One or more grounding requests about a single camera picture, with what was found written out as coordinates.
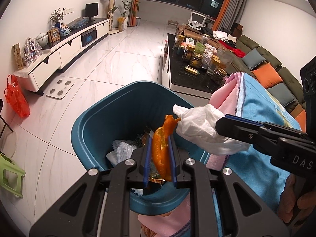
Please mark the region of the person's right hand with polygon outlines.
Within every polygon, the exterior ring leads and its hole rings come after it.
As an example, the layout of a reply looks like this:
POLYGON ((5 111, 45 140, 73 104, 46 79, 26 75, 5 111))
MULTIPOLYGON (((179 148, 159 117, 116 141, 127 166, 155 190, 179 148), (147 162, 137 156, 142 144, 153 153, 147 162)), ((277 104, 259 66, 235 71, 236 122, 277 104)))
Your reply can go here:
POLYGON ((280 203, 277 209, 277 215, 281 221, 289 223, 293 217, 293 209, 295 205, 302 211, 299 220, 305 220, 313 211, 316 205, 315 190, 304 194, 300 198, 295 196, 294 185, 296 176, 291 174, 288 176, 284 190, 280 195, 280 203))

